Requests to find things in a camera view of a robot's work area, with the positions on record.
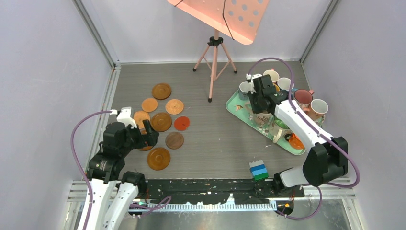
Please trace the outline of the light plain wooden coaster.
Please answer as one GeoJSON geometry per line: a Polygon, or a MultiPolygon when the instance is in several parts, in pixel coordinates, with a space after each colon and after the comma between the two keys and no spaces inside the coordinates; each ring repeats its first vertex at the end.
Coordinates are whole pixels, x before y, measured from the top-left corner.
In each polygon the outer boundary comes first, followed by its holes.
{"type": "Polygon", "coordinates": [[[158,101],[155,98],[146,98],[142,103],[141,103],[142,110],[151,113],[155,111],[158,108],[158,101]]]}

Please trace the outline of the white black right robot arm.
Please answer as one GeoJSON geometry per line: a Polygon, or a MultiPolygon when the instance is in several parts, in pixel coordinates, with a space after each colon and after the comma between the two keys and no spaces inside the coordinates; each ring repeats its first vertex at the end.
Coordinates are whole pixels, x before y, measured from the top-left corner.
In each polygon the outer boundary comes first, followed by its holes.
{"type": "Polygon", "coordinates": [[[343,137],[335,138],[320,128],[292,100],[286,90],[277,91],[269,76],[246,75],[250,84],[248,94],[255,114],[271,113],[285,123],[300,139],[308,155],[303,166],[276,173],[273,190],[278,196],[287,196],[297,185],[314,187],[326,184],[348,172],[348,143],[343,137]]]}

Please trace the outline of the woven rattan coaster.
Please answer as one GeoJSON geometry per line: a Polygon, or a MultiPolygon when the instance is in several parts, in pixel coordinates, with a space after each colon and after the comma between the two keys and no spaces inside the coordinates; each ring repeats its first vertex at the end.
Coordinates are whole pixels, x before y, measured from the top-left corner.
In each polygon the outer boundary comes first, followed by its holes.
{"type": "Polygon", "coordinates": [[[165,105],[166,111],[171,115],[178,115],[184,109],[184,104],[179,99],[171,99],[165,105]]]}
{"type": "Polygon", "coordinates": [[[145,111],[137,111],[134,113],[134,120],[137,124],[137,127],[141,130],[141,131],[145,131],[145,125],[143,123],[144,120],[147,120],[148,122],[150,122],[150,115],[149,113],[145,112],[145,111]]]}

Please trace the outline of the large ridged brown wooden coaster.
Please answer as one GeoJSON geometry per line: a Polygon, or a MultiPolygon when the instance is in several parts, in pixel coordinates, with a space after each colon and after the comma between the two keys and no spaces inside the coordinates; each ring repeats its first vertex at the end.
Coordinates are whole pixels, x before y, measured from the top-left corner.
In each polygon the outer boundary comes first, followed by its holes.
{"type": "Polygon", "coordinates": [[[172,118],[165,112],[155,114],[150,122],[153,129],[157,132],[165,132],[172,126],[172,118]]]}

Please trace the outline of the red round paper coaster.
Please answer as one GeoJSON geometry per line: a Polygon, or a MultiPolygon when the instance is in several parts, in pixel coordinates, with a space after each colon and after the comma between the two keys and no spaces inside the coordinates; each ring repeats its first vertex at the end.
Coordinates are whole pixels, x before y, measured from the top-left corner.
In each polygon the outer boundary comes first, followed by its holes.
{"type": "Polygon", "coordinates": [[[174,127],[178,131],[185,131],[190,126],[190,120],[187,116],[180,116],[174,122],[174,127]]]}

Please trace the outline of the cream shell pattern mug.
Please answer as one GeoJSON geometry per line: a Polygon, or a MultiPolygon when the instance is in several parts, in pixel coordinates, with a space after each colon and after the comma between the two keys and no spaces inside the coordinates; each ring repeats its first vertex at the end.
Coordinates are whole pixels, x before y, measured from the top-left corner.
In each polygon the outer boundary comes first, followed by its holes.
{"type": "Polygon", "coordinates": [[[265,125],[273,117],[271,113],[254,113],[250,102],[246,102],[244,108],[248,111],[249,118],[258,126],[265,125]]]}

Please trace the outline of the dark walnut coaster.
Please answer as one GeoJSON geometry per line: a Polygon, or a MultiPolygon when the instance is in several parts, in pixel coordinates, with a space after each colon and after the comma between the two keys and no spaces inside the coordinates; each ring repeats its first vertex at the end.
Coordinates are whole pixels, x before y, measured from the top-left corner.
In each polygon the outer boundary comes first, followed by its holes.
{"type": "Polygon", "coordinates": [[[165,143],[170,149],[179,149],[184,144],[184,136],[179,132],[171,132],[166,136],[165,143]]]}

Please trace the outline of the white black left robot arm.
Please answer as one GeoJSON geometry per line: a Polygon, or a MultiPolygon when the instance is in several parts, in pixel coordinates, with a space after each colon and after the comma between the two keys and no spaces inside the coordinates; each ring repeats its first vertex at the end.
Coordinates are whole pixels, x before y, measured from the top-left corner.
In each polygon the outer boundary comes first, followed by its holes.
{"type": "Polygon", "coordinates": [[[86,196],[79,230],[116,230],[134,198],[147,192],[145,176],[139,172],[120,175],[125,157],[134,149],[157,144],[159,133],[149,120],[143,120],[144,131],[136,126],[113,122],[107,125],[100,149],[89,161],[86,196]]]}

